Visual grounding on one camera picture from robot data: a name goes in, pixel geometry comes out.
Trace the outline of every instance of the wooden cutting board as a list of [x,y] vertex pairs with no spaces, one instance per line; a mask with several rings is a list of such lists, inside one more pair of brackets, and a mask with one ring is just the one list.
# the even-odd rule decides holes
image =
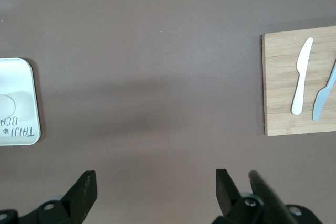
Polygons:
[[[314,39],[308,62],[303,111],[291,113],[299,74],[296,63],[306,40]],[[336,84],[318,121],[313,105],[336,60],[336,26],[269,33],[262,36],[265,133],[269,136],[336,131]]]

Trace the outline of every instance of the bolt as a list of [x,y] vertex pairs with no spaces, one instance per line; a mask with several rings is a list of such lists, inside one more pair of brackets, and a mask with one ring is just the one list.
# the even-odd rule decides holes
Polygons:
[[4,220],[8,217],[8,214],[4,213],[0,215],[0,220]]
[[47,211],[47,210],[53,209],[54,206],[55,206],[55,205],[54,205],[53,203],[50,203],[50,204],[45,205],[43,209],[44,209],[45,211]]
[[257,203],[252,200],[252,199],[245,199],[245,204],[248,205],[249,207],[255,207],[257,205]]
[[289,207],[288,210],[293,214],[293,215],[296,215],[296,216],[301,216],[302,215],[302,212],[299,208],[297,207]]

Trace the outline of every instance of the knife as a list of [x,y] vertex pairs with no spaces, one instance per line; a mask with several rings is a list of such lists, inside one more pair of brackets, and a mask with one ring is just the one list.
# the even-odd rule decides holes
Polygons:
[[299,80],[296,87],[293,104],[292,104],[292,113],[294,115],[299,115],[302,112],[303,108],[303,94],[304,94],[304,82],[306,80],[306,73],[307,73],[307,66],[308,66],[308,60],[310,55],[311,46],[313,45],[314,39],[312,37],[309,37],[305,44],[303,45],[298,61],[296,63],[296,69],[299,72]]
[[327,85],[325,85],[325,87],[317,93],[315,103],[314,103],[314,109],[313,109],[313,120],[314,121],[317,121],[320,118],[323,106],[328,98],[328,95],[335,81],[336,81],[336,63],[334,64],[334,67],[331,71]]

